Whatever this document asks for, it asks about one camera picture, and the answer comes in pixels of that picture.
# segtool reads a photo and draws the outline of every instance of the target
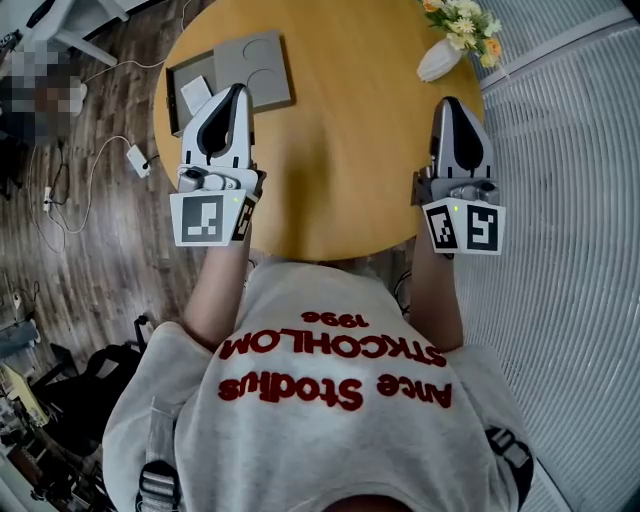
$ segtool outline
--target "power adapter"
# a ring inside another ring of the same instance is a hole
[[[147,176],[149,176],[149,173],[151,172],[149,162],[142,154],[142,151],[140,151],[140,148],[137,144],[131,146],[131,149],[127,151],[127,158],[138,173],[138,176],[140,176],[141,178],[146,178]]]

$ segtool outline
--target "backpack strap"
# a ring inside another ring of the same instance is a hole
[[[178,510],[181,493],[174,451],[178,412],[178,407],[153,398],[146,464],[140,471],[136,512]]]

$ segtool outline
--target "white vase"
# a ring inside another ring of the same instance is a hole
[[[462,51],[456,50],[448,39],[438,41],[424,54],[418,66],[418,76],[423,82],[433,82],[446,75],[462,58]]]

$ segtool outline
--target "white card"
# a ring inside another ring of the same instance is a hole
[[[192,116],[195,116],[196,112],[202,108],[209,98],[211,98],[209,86],[202,75],[191,80],[187,85],[184,85],[180,91],[182,92],[182,97],[187,103],[187,107],[189,108],[189,112],[191,112]]]

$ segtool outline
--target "person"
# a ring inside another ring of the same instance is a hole
[[[408,322],[381,282],[320,265],[267,260],[243,297],[248,238],[209,249],[181,321],[156,329],[113,410],[103,464],[118,510],[173,508],[136,501],[155,399],[178,411],[180,510],[522,507],[523,421],[493,350],[463,343],[453,261],[424,220]]]

